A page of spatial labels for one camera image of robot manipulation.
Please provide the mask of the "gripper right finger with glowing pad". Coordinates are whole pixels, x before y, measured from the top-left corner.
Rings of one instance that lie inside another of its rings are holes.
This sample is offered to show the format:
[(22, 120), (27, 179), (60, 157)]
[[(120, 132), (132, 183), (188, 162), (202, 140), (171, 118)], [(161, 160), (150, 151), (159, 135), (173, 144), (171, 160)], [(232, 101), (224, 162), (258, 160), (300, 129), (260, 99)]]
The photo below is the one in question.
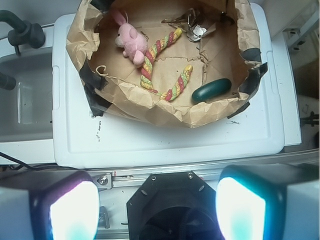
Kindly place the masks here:
[(320, 167), (228, 165), (216, 187), (215, 208), (227, 240), (318, 240)]

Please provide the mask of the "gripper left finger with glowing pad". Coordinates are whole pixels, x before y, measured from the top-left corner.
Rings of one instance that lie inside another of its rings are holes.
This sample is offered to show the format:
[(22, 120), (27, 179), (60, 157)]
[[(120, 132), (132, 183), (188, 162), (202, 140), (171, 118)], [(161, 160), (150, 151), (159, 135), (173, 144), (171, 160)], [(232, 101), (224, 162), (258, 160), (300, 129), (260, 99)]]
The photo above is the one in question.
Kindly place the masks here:
[(100, 196), (84, 170), (0, 174), (2, 240), (93, 240)]

